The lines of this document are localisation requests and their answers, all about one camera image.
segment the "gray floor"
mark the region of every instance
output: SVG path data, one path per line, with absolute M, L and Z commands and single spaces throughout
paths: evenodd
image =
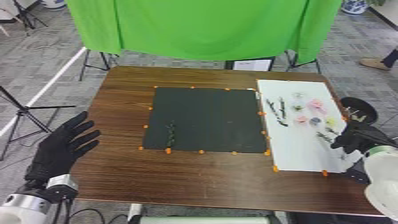
M 39 29 L 30 32 L 30 36 L 27 37 L 21 24 L 5 24 L 4 26 L 11 37 L 0 34 L 0 84 L 9 89 L 23 104 L 39 92 L 60 67 L 82 48 L 68 9 L 52 12 L 37 7 L 34 13 L 50 27 L 39 26 Z M 398 114 L 398 67 L 394 67 L 393 71 L 384 72 L 359 66 L 357 60 L 361 57 L 384 57 L 396 46 L 398 32 L 373 14 L 366 13 L 361 16 L 348 16 L 339 13 L 318 55 L 322 71 L 332 82 L 338 95 L 341 97 L 354 96 L 362 98 L 377 107 L 380 113 L 378 126 Z M 96 52 L 92 53 L 91 63 L 101 65 Z M 137 66 L 224 68 L 224 62 L 219 61 L 178 60 L 135 52 L 124 52 L 117 63 Z M 286 66 L 286 57 L 281 56 L 277 57 L 274 71 L 284 71 Z M 87 109 L 101 86 L 105 72 L 89 69 L 84 82 L 78 82 L 76 75 L 80 68 L 82 57 L 36 103 L 36 106 L 78 105 L 76 108 L 62 110 L 53 127 Z M 295 71 L 316 72 L 315 65 L 304 66 Z M 14 112 L 16 110 L 9 106 L 9 103 L 0 99 L 0 128 L 11 120 Z M 52 115 L 50 111 L 41 111 L 36 114 L 43 120 Z M 23 129 L 18 130 L 18 134 L 21 135 L 32 128 L 28 122 L 23 122 Z M 398 117 L 382 126 L 382 130 L 391 136 L 398 136 Z M 0 146 L 4 146 L 5 136 L 0 138 Z M 23 172 L 36 152 L 36 147 L 28 146 L 36 143 L 36 139 L 32 138 L 21 143 L 14 143 L 5 161 L 0 163 L 0 198 L 5 198 L 23 183 Z M 85 207 L 94 207 L 101 211 L 107 211 L 105 215 L 108 219 L 114 214 L 128 210 L 126 204 L 78 201 L 76 209 Z M 220 214 L 252 216 L 268 214 L 267 211 L 231 211 L 179 206 L 148 206 L 146 212 L 149 215 Z M 75 223 L 96 223 L 92 216 L 85 216 L 85 220 L 78 219 Z

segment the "orange marker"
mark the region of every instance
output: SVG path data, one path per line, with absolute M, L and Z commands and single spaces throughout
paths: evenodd
M 274 172 L 277 173 L 279 172 L 277 165 L 274 165 L 272 169 L 274 169 Z

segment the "light stand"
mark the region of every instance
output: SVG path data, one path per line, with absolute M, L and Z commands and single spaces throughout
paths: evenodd
M 16 6 L 16 10 L 18 10 L 18 13 L 20 13 L 20 19 L 21 19 L 21 22 L 23 22 L 23 27 L 25 27 L 25 32 L 27 32 L 27 35 L 28 35 L 28 28 L 30 29 L 36 29 L 36 24 L 34 22 L 39 21 L 39 23 L 48 27 L 46 23 L 39 20 L 39 18 L 34 16 L 34 14 L 27 11 L 27 9 L 23 8 L 20 2 L 16 0 L 12 0 L 14 2 L 14 6 Z
M 2 86 L 0 86 L 0 93 L 4 93 L 4 99 L 11 102 L 12 106 L 18 108 L 16 121 L 14 121 L 14 124 L 12 124 L 12 127 L 11 127 L 9 139 L 7 139 L 5 148 L 4 148 L 4 152 L 2 152 L 2 156 L 0 156 L 0 161 L 4 161 L 4 156 L 5 156 L 7 150 L 9 150 L 11 143 L 14 141 L 28 138 L 32 135 L 36 135 L 43 132 L 52 133 L 52 130 L 50 130 L 48 126 L 50 126 L 53 118 L 57 116 L 59 109 L 60 108 L 71 108 L 71 107 L 76 107 L 76 106 L 27 107 L 20 104 L 20 102 L 16 101 L 16 98 L 12 97 L 12 95 L 9 94 L 9 92 L 7 92 L 7 90 L 4 89 Z M 39 121 L 39 119 L 36 118 L 36 116 L 30 113 L 30 110 L 41 110 L 41 109 L 57 109 L 46 124 L 43 124 L 43 122 Z M 23 135 L 21 137 L 14 138 L 16 127 L 18 127 L 20 120 L 21 120 L 23 116 L 30 119 L 30 121 L 34 122 L 34 124 L 37 125 L 41 130 L 32 132 L 27 135 Z

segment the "wooden table surface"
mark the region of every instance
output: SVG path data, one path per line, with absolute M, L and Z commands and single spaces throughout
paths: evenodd
M 297 212 L 380 215 L 364 187 L 336 174 L 272 171 L 263 154 L 139 150 L 155 88 L 256 88 L 256 79 L 327 82 L 318 74 L 116 67 L 89 109 L 101 144 L 73 175 L 80 199 Z

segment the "white device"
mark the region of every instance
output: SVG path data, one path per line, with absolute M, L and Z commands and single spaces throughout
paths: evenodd
M 364 170 L 371 184 L 364 195 L 380 213 L 398 221 L 398 150 L 377 146 L 364 158 Z

